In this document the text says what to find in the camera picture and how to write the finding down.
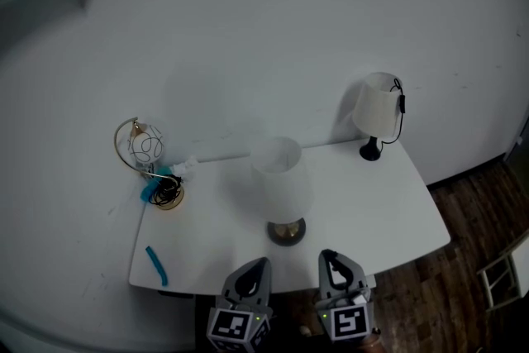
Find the grey door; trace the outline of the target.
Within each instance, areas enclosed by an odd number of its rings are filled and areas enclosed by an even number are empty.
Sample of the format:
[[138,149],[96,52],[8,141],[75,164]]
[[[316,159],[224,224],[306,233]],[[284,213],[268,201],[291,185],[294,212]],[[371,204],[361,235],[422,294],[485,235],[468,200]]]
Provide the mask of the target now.
[[503,161],[514,164],[529,163],[529,119],[506,152]]

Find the gold arc globe lamp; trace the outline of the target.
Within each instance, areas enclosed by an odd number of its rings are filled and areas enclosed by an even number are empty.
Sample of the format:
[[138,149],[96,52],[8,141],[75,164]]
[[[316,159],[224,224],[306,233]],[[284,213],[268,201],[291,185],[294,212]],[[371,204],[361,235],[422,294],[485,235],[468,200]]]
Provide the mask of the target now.
[[170,167],[159,164],[164,154],[164,141],[158,128],[139,122],[137,117],[128,119],[118,125],[114,131],[113,146],[119,160],[128,169],[138,173],[145,180],[145,186],[148,179],[154,177],[172,179],[175,182],[176,193],[169,204],[156,206],[145,203],[159,210],[168,211],[182,202],[184,196],[182,179],[173,175]]

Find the white chair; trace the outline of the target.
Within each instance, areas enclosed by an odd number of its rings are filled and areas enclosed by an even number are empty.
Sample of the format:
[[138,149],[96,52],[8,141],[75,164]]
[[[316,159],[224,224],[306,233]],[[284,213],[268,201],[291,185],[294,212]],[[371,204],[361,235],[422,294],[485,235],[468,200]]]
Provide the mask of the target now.
[[529,293],[529,229],[477,275],[483,285],[488,312],[524,298]]

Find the small black base table lamp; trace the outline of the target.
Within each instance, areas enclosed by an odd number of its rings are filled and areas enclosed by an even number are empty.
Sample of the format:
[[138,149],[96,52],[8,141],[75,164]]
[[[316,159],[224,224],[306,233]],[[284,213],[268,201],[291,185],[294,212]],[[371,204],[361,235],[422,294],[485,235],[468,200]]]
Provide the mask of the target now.
[[406,96],[401,79],[383,72],[364,78],[352,112],[355,126],[369,137],[360,148],[363,159],[378,160],[384,146],[400,138],[405,112]]

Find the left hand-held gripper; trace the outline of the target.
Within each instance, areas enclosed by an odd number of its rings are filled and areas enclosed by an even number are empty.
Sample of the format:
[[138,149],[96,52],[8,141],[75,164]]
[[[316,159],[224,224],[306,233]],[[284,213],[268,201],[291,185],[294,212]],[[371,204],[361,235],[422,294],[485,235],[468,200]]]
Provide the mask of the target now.
[[[271,264],[261,257],[230,274],[207,322],[207,339],[224,353],[259,353],[271,332],[273,309],[268,305]],[[251,304],[241,303],[249,299]]]

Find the white desk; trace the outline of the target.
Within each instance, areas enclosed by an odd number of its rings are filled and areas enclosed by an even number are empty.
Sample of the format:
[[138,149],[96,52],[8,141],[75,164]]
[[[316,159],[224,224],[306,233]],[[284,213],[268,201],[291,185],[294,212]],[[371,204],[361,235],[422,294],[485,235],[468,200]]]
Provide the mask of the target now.
[[[295,246],[275,245],[266,234],[246,157],[201,163],[168,211],[147,205],[136,239],[129,283],[176,293],[216,295],[226,277],[267,257],[272,290],[287,293],[318,284],[318,256],[330,249],[378,274],[450,242],[446,225],[416,167],[400,144],[369,162],[360,142],[307,148],[314,203],[307,231]],[[145,248],[157,254],[168,286]]]

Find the crumpled teal tape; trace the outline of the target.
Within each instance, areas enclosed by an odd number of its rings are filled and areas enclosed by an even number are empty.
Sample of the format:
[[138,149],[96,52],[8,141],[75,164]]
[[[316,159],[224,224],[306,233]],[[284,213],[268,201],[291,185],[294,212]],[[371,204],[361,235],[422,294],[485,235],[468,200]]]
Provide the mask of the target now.
[[172,179],[149,178],[141,192],[141,200],[156,206],[164,206],[173,200],[175,193],[175,182]]

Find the teal strip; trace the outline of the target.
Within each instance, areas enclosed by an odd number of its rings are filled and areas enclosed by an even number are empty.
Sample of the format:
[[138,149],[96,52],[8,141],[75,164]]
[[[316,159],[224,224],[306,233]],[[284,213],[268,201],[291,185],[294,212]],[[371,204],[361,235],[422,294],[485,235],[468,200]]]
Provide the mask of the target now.
[[161,285],[163,287],[167,287],[168,283],[169,283],[168,275],[166,274],[164,266],[160,262],[160,259],[158,258],[157,254],[155,253],[155,251],[150,246],[147,246],[145,248],[145,252],[149,256],[153,266],[155,267],[158,275],[160,276]]

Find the large white shade lamp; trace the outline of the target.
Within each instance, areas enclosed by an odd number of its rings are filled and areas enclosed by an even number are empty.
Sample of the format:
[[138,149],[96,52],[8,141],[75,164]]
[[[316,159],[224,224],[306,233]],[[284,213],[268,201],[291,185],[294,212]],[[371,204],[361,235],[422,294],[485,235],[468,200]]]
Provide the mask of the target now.
[[250,171],[269,239],[278,246],[297,245],[314,203],[303,148],[286,136],[261,141],[250,154]]

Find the person's right forearm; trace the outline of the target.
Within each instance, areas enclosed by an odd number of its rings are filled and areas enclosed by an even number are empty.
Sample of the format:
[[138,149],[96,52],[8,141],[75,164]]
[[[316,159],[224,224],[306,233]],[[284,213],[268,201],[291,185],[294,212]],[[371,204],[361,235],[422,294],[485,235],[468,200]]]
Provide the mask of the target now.
[[372,333],[360,344],[359,350],[363,353],[387,353],[382,344],[380,334]]

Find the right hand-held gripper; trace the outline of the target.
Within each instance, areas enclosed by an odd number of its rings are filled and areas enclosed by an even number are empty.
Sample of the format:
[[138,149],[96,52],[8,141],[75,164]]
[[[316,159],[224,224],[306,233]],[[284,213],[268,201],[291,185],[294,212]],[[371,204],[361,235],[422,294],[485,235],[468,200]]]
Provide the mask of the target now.
[[[322,300],[315,309],[331,342],[365,339],[373,329],[374,312],[362,267],[337,251],[325,249],[318,256],[318,272]],[[343,293],[332,297],[333,289]]]

